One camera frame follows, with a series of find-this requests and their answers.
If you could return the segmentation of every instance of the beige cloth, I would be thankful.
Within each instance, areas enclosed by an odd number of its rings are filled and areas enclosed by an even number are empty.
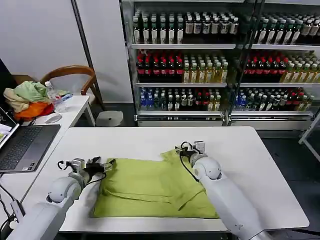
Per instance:
[[[6,98],[6,103],[14,109],[15,113],[20,113],[29,108],[29,102],[15,94],[14,90],[11,88],[6,88],[3,92],[3,96]]]

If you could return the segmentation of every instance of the beverage refrigerator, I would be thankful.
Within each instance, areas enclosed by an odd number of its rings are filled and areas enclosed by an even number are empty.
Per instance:
[[[320,98],[318,0],[122,0],[142,127],[305,130]]]

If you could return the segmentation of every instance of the chair backrest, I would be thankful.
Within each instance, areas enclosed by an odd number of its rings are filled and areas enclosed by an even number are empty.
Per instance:
[[[93,92],[96,92],[94,87],[94,83],[97,81],[96,73],[94,72],[93,69],[87,66],[71,65],[71,66],[63,66],[63,67],[57,68],[49,72],[48,74],[46,74],[41,79],[40,82],[44,85],[45,82],[50,81],[53,78],[71,75],[71,74],[85,74],[90,76],[89,80],[84,84],[84,86],[81,89],[82,95],[86,95],[89,88]]]

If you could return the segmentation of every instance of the black pole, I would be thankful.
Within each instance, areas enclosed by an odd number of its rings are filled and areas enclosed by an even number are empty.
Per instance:
[[[78,26],[78,30],[79,30],[79,34],[80,34],[80,38],[81,38],[81,42],[82,42],[82,46],[83,46],[83,50],[84,50],[84,54],[85,54],[86,60],[88,62],[89,67],[91,69],[95,70],[94,69],[94,65],[92,63],[91,56],[90,56],[90,51],[89,51],[89,47],[88,47],[88,43],[87,43],[85,31],[84,31],[84,26],[82,25],[82,21],[81,21],[81,17],[80,17],[77,1],[76,0],[70,0],[70,1],[71,1],[71,5],[72,5],[74,16],[75,16],[75,21],[76,21],[76,24]],[[100,92],[99,85],[98,85],[97,82],[94,83],[94,87],[95,87],[97,93],[99,94],[99,98],[100,98],[100,101],[102,103],[102,96],[101,96],[101,92]]]

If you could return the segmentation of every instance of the white wall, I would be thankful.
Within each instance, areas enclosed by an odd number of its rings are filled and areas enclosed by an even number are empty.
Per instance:
[[[132,103],[118,0],[78,4],[103,101]],[[70,0],[0,0],[0,58],[12,74],[37,80],[62,66],[87,66]],[[77,92],[86,79],[54,83]]]
[[[119,0],[77,0],[102,99],[132,103]]]

